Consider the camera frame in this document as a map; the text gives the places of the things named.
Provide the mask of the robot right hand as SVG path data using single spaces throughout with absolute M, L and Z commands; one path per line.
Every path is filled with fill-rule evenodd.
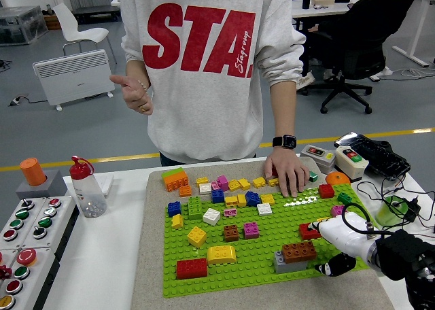
M 316 264 L 316 271 L 330 277 L 342 275 L 355 268 L 357 257 L 360 257 L 370 268 L 381 271 L 375 239 L 368 239 L 366 235 L 348 227 L 343 222 L 342 216 L 312 222 L 308 229 L 317 230 L 326 241 L 341 251 L 326 263 Z

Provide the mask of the person's left hand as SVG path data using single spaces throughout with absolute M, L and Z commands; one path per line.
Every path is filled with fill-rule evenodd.
M 272 176 L 273 169 L 277 172 L 279 187 L 285 197 L 297 197 L 309 182 L 309 169 L 292 150 L 275 148 L 264 163 L 266 178 Z

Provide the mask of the person's right hand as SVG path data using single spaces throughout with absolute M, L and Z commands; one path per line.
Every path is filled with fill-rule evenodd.
M 121 86 L 122 96 L 130 109 L 143 115 L 152 115 L 154 106 L 152 98 L 147 93 L 150 81 L 146 74 L 110 75 L 109 79 Z

